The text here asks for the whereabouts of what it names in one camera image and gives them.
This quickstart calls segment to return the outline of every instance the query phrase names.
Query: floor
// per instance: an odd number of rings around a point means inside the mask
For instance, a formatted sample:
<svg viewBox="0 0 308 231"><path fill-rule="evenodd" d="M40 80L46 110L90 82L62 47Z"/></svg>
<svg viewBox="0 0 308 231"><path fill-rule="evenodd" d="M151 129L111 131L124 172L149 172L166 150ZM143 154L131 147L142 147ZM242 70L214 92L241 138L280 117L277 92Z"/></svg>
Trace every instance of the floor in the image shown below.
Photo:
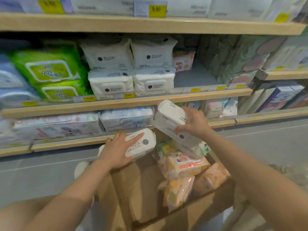
<svg viewBox="0 0 308 231"><path fill-rule="evenodd" d="M265 163L308 162L306 118L217 131ZM75 166L83 160L94 160L98 148L92 145L0 158L0 208L19 200L58 194L73 181Z"/></svg>

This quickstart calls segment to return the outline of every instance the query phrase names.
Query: brown cardboard box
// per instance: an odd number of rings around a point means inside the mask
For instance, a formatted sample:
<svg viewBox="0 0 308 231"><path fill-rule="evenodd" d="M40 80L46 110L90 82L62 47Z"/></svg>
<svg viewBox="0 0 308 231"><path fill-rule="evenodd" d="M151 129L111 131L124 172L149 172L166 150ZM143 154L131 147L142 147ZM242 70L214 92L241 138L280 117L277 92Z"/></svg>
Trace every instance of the brown cardboard box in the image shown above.
<svg viewBox="0 0 308 231"><path fill-rule="evenodd" d="M159 131L157 142L169 138ZM207 157L213 164L214 157ZM163 193L157 190L164 177L150 154L111 173L104 179L98 195L106 214L106 231L188 231L208 221L233 204L234 183L224 183L212 193L189 198L179 209L168 214Z"/></svg>

